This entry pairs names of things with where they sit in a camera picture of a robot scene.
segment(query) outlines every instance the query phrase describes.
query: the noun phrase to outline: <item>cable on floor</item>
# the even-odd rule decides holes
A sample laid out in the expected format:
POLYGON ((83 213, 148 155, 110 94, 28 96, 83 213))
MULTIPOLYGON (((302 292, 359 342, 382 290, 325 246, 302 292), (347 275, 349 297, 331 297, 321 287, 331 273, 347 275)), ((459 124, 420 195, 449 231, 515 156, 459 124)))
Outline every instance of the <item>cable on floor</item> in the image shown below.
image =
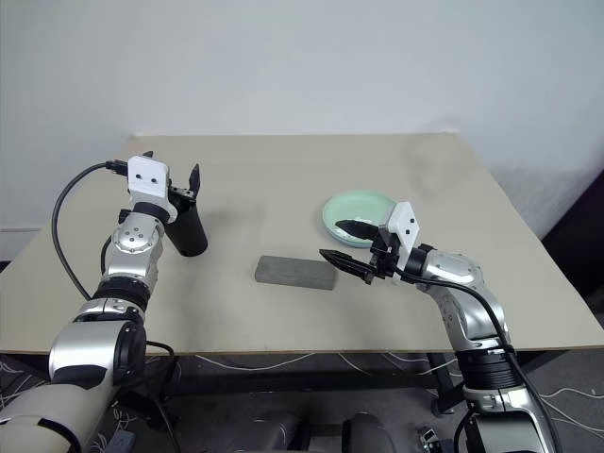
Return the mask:
POLYGON ((430 368, 429 370, 426 371, 422 371, 421 373, 416 373, 417 376, 423 376, 423 375, 428 375, 433 371, 436 370, 440 370, 441 368, 445 368, 446 366, 450 365, 451 363, 453 363, 454 361, 457 361, 457 359, 451 359, 450 361, 446 361, 445 363, 435 366, 433 368, 430 368))
POLYGON ((396 354, 393 354, 392 352, 387 352, 386 354, 388 354, 390 357, 393 357, 395 359, 397 359, 398 361, 427 361, 430 362, 428 359, 405 359, 402 357, 398 357, 396 354))
POLYGON ((364 375, 367 376, 372 376, 371 373, 369 373, 368 371, 365 371, 361 368, 359 368, 357 365, 355 365, 352 361, 349 361, 346 357, 344 357, 344 354, 338 353, 338 356, 340 356, 340 359, 342 359, 343 361, 345 361, 350 367, 354 368, 355 370, 363 373, 364 375))
POLYGON ((551 409, 553 409, 554 411, 559 413, 561 416, 566 417, 571 422, 576 423, 581 428, 589 429, 589 430, 595 431, 595 432, 604 432, 604 429, 602 429, 602 428, 594 428, 594 427, 588 427, 587 425, 583 425, 579 420, 575 420, 573 417, 571 417, 570 415, 568 415, 566 412, 562 411, 561 409, 557 408, 556 406, 551 404, 549 401, 544 401, 544 403, 547 406, 549 406, 551 409))
POLYGON ((554 396, 558 396, 562 392, 572 392, 573 394, 580 394, 582 396, 592 399, 604 399, 604 394, 586 394, 585 392, 573 389, 572 387, 562 387, 561 389, 558 389, 557 391, 552 392, 551 394, 541 394, 541 398, 553 398, 554 396))
POLYGON ((198 359, 201 359, 202 361, 206 361, 208 363, 211 363, 213 365, 216 366, 220 366, 221 368, 225 368, 227 370, 235 370, 235 371, 264 371, 264 370, 272 370, 273 368, 278 368, 279 366, 283 366, 283 365, 287 365, 289 363, 294 363, 295 361, 302 361, 303 359, 310 357, 310 356, 314 356, 316 353, 311 352, 310 354, 306 354, 304 356, 300 356, 300 357, 296 357, 295 359, 291 359, 290 361, 283 361, 281 363, 276 363, 275 365, 270 365, 270 366, 261 366, 258 368, 248 368, 248 367, 242 367, 242 366, 231 366, 231 365, 227 365, 225 363, 221 363, 219 361, 213 361, 212 359, 208 359, 207 357, 204 356, 196 356, 198 359))
POLYGON ((590 434, 593 434, 596 437, 599 437, 600 439, 604 440, 604 436, 602 436, 601 434, 598 434, 597 432, 591 431, 590 429, 586 429, 586 428, 582 427, 581 425, 577 425, 576 423, 571 422, 570 420, 564 420, 563 418, 558 418, 558 417, 551 417, 551 419, 552 420, 556 420, 557 422, 567 423, 568 425, 572 425, 575 428, 583 429, 584 431, 587 431, 590 434))

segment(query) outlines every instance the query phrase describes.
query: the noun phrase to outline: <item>gray block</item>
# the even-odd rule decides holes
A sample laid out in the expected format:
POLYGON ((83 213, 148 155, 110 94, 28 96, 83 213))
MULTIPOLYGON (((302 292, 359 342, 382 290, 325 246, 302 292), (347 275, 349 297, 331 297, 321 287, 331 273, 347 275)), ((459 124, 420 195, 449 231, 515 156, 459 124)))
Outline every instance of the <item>gray block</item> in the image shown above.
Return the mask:
POLYGON ((261 283, 333 290, 336 271, 325 261, 261 256, 254 275, 261 283))

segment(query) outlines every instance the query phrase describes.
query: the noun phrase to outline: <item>gray floor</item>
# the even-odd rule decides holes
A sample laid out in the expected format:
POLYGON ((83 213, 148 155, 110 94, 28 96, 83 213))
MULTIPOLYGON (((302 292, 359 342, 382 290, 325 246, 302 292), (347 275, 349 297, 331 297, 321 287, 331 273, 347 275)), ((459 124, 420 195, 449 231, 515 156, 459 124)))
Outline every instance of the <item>gray floor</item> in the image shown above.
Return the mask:
MULTIPOLYGON (((351 361, 364 369, 383 366, 379 356, 348 354, 351 361)), ((237 361, 249 366, 275 363, 278 357, 239 357, 237 361)), ((314 356, 289 365, 288 370, 321 370, 338 368, 343 363, 337 356, 314 356)), ((197 368, 205 373, 217 373, 216 368, 195 358, 184 361, 185 373, 197 368)), ((604 350, 593 349, 568 352, 530 377, 541 393, 551 393, 559 387, 576 387, 587 393, 604 394, 604 350)), ((229 451, 235 433, 255 417, 269 410, 290 410, 306 417, 314 425, 339 425, 357 411, 367 411, 379 417, 391 433, 397 451, 420 451, 415 431, 424 425, 437 430, 442 438, 450 438, 463 413, 459 406, 455 414, 443 419, 432 416, 429 403, 432 395, 423 390, 391 390, 371 392, 330 392, 315 394, 243 394, 214 397, 181 397, 169 402, 170 410, 181 418, 177 435, 183 452, 229 451)), ((604 428, 603 400, 587 399, 576 394, 561 394, 550 399, 555 405, 585 424, 604 428)), ((109 429, 115 425, 108 417, 109 429)), ((604 451, 604 440, 582 429, 557 422, 564 452, 585 453, 604 451)), ((137 433, 135 452, 171 451, 167 435, 148 429, 144 422, 132 422, 129 427, 137 433)), ((340 451, 340 439, 320 437, 313 440, 316 451, 340 451)))

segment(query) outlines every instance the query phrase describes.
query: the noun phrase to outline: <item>beige tabletop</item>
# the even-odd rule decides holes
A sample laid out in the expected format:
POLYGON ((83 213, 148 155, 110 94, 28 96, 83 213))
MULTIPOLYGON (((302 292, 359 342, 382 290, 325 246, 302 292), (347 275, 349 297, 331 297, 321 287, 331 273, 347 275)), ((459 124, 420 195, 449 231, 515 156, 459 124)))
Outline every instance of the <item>beige tabletop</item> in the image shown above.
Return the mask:
MULTIPOLYGON (((365 285, 338 273, 333 291, 258 283, 261 255, 319 260, 337 248, 321 211, 336 193, 367 189, 411 201, 419 241, 481 264, 520 349, 604 344, 604 331, 507 196, 454 135, 140 137, 119 154, 153 150, 186 184, 201 163, 208 250, 183 258, 164 238, 145 327, 178 353, 447 351, 436 304, 411 285, 365 285)), ((92 174, 59 221, 65 254, 93 292, 99 252, 127 207, 125 180, 92 174)), ((45 228, 0 275, 0 349, 48 351, 83 300, 45 228)))

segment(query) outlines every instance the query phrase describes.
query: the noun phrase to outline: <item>white cable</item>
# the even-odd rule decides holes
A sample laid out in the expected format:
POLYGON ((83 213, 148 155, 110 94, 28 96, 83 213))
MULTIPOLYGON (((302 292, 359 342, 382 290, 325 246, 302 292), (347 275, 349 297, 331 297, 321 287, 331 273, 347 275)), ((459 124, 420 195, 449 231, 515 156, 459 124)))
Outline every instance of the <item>white cable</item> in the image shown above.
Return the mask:
POLYGON ((273 368, 278 368, 279 366, 283 366, 283 365, 287 365, 288 363, 294 363, 295 361, 301 361, 303 359, 305 359, 306 357, 310 357, 310 356, 314 356, 314 352, 310 353, 310 354, 306 354, 304 356, 301 357, 296 357, 295 359, 291 359, 290 361, 283 361, 282 363, 277 363, 275 365, 270 365, 270 366, 261 366, 260 368, 244 368, 242 366, 231 366, 231 365, 226 365, 224 363, 221 363, 219 361, 213 361, 212 359, 208 359, 207 357, 204 356, 196 356, 198 359, 201 359, 202 361, 207 361, 208 363, 212 363, 216 366, 220 366, 222 368, 226 368, 227 370, 236 370, 236 371, 263 371, 263 370, 272 370, 273 368))
POLYGON ((176 369, 178 370, 178 377, 176 378, 176 384, 180 382, 182 379, 182 367, 180 366, 180 362, 176 362, 176 369))
POLYGON ((430 362, 428 359, 403 359, 402 357, 398 357, 397 355, 393 354, 392 352, 387 352, 386 354, 388 354, 390 357, 394 357, 398 361, 428 361, 428 362, 430 362))
POLYGON ((581 394, 592 399, 604 399, 604 394, 586 394, 585 392, 573 389, 572 387, 562 387, 561 389, 558 389, 556 392, 553 392, 551 394, 542 394, 541 398, 553 398, 554 396, 558 396, 562 392, 572 392, 573 394, 581 394))
POLYGON ((31 375, 28 375, 25 379, 23 379, 23 382, 21 382, 21 384, 19 384, 19 387, 17 387, 12 394, 19 393, 19 391, 23 388, 25 383, 28 382, 30 379, 31 379, 31 375))
POLYGON ((568 420, 570 420, 571 422, 574 422, 577 424, 577 426, 584 428, 584 429, 589 429, 591 431, 596 431, 596 432, 604 432, 604 429, 600 429, 600 428, 593 428, 593 427, 588 427, 587 425, 583 425, 580 421, 575 420, 573 417, 571 417, 570 415, 568 415, 566 412, 561 411, 560 409, 558 409, 556 406, 554 406, 553 404, 551 404, 549 401, 544 401, 545 404, 547 404, 547 406, 549 406, 551 409, 553 409, 554 411, 556 411, 557 413, 559 413, 560 415, 566 417, 568 420))
POLYGON ((453 363, 453 362, 454 362, 454 361, 456 361, 456 360, 457 360, 457 359, 451 359, 450 361, 446 361, 446 362, 445 362, 445 363, 443 363, 442 365, 438 365, 438 366, 435 366, 434 368, 430 368, 429 370, 422 371, 421 373, 417 373, 417 376, 423 376, 423 375, 427 375, 427 374, 429 374, 429 373, 431 373, 431 372, 433 372, 433 371, 439 370, 439 369, 441 369, 441 368, 444 368, 444 367, 446 367, 446 366, 450 365, 451 363, 453 363))
POLYGON ((5 372, 13 374, 13 375, 23 373, 23 371, 21 371, 21 370, 14 370, 14 369, 10 368, 3 361, 0 361, 0 371, 5 371, 5 372))
POLYGON ((107 448, 107 437, 105 437, 100 432, 97 433, 96 436, 100 439, 101 445, 103 446, 103 449, 107 448))
POLYGON ((597 432, 593 432, 590 429, 584 428, 581 425, 577 425, 576 423, 573 423, 571 421, 568 420, 564 420, 562 418, 557 418, 557 417, 551 417, 552 420, 556 420, 557 422, 564 422, 567 423, 568 425, 572 425, 575 428, 581 428, 586 430, 587 432, 589 432, 590 434, 594 434, 595 436, 599 437, 600 439, 604 440, 604 436, 602 436, 601 434, 598 434, 597 432))
POLYGON ((100 453, 105 453, 105 448, 103 448, 98 442, 94 442, 91 446, 91 451, 93 448, 96 448, 100 453))
POLYGON ((357 365, 355 365, 352 361, 349 361, 346 357, 344 357, 344 354, 338 353, 338 355, 340 356, 340 358, 345 361, 346 363, 348 363, 348 365, 350 365, 352 368, 354 368, 357 371, 360 371, 361 373, 363 373, 364 375, 367 376, 371 376, 371 373, 360 369, 357 365))

